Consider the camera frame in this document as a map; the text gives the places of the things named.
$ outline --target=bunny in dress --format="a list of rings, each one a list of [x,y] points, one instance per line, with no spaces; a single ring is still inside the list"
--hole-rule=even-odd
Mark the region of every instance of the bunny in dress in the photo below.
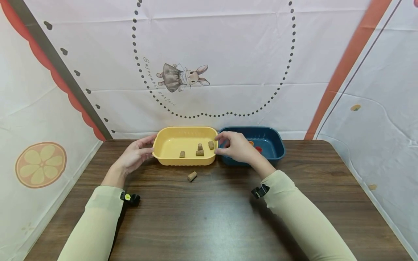
[[[159,82],[158,85],[165,85],[170,92],[182,91],[187,85],[191,87],[197,82],[207,86],[210,83],[205,78],[199,77],[207,69],[207,65],[200,66],[196,71],[191,71],[184,69],[181,64],[174,64],[174,66],[164,64],[163,72],[157,73],[157,77],[163,78],[164,81]]]

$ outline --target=long sleeve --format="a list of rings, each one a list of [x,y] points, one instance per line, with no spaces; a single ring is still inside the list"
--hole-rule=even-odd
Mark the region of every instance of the long sleeve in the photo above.
[[[94,190],[58,261],[108,260],[122,211],[122,191],[108,186],[99,186]]]
[[[284,221],[309,260],[356,260],[328,219],[284,172],[277,170],[261,183],[270,187],[264,196],[267,207]]]

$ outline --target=black wrist strap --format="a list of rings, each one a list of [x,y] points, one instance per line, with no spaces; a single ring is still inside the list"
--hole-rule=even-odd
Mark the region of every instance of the black wrist strap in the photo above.
[[[260,188],[255,188],[251,191],[251,193],[254,195],[254,197],[256,199],[262,198],[264,197],[267,192],[270,190],[270,187],[265,185],[265,184],[261,184]]]
[[[123,191],[120,194],[120,199],[124,202],[128,203],[132,207],[137,207],[139,205],[139,201],[141,200],[141,197],[137,194],[127,194],[125,191]]]

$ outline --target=brown table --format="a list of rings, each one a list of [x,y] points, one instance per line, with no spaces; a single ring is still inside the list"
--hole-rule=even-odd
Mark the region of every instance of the brown table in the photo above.
[[[107,169],[130,144],[105,142],[26,260],[56,260]],[[333,147],[284,141],[277,168],[327,216],[359,261],[411,260]],[[187,175],[198,177],[192,182]],[[153,159],[131,174],[138,208],[122,212],[110,260],[306,260],[280,220],[250,191],[260,184],[247,167],[220,160],[205,167],[162,166]]]

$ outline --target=blue plastic basket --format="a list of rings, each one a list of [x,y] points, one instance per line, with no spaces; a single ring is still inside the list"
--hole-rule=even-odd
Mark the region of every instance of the blue plastic basket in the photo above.
[[[286,154],[286,149],[277,131],[269,127],[225,127],[221,132],[241,132],[247,140],[254,142],[254,147],[260,147],[262,155],[273,165],[275,165]],[[230,166],[248,166],[233,160],[228,156],[221,156],[222,161]]]

